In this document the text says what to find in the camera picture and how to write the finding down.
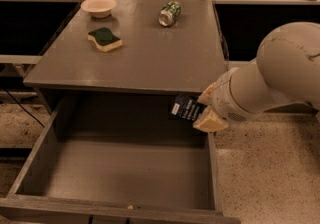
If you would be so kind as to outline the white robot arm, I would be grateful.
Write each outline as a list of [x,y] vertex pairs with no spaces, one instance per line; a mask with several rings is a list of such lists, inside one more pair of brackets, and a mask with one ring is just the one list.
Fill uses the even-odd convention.
[[193,127],[206,133],[295,103],[319,109],[320,25],[294,22],[274,29],[255,59],[221,75],[198,102],[205,110]]

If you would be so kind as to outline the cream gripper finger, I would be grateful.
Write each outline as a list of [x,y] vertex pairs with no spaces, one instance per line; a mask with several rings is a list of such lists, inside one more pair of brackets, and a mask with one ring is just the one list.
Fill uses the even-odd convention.
[[207,107],[193,123],[193,127],[202,132],[211,133],[226,129],[228,122],[220,118],[211,107]]
[[212,92],[215,87],[215,82],[210,84],[203,92],[202,94],[198,97],[198,102],[203,105],[210,105],[211,104],[211,97],[212,97]]

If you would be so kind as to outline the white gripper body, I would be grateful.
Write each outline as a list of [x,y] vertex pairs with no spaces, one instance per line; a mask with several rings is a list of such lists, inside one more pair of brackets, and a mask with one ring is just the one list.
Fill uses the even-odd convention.
[[211,96],[211,106],[219,117],[230,122],[244,122],[256,119],[260,113],[250,113],[241,107],[231,92],[231,78],[238,70],[237,67],[221,75],[214,86]]

